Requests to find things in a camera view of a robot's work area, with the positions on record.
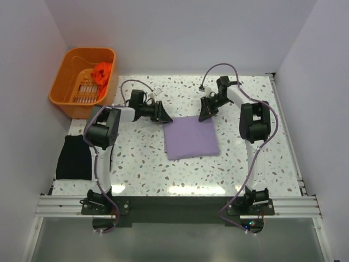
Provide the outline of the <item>purple t shirt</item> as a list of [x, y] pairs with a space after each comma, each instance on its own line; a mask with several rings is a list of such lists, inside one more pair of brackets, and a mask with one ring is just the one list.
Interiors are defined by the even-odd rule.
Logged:
[[220, 154], [215, 125], [211, 118], [199, 122], [198, 116], [175, 117], [173, 122], [163, 125], [163, 131], [169, 160]]

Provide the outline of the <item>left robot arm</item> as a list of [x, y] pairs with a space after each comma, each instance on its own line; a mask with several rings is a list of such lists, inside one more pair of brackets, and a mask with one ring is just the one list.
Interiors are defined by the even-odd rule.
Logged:
[[112, 199], [110, 178], [111, 155], [120, 122], [135, 122], [148, 117], [153, 122], [171, 123], [161, 101], [146, 102], [142, 90], [132, 90], [126, 106], [96, 105], [85, 126], [83, 140], [89, 146], [92, 157], [92, 188], [80, 201], [83, 215], [119, 215], [117, 203]]

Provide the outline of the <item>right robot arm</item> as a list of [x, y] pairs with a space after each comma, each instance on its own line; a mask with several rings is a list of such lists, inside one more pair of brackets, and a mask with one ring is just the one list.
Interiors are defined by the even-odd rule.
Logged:
[[219, 108], [232, 103], [240, 110], [239, 135], [245, 142], [248, 161], [246, 181], [237, 196], [226, 204], [226, 212], [233, 215], [254, 215], [263, 210], [269, 202], [266, 181], [265, 156], [262, 148], [275, 134], [272, 134], [270, 106], [267, 102], [254, 99], [241, 88], [239, 81], [230, 81], [221, 76], [216, 81], [218, 91], [210, 87], [199, 87], [204, 92], [198, 121], [207, 120], [219, 112]]

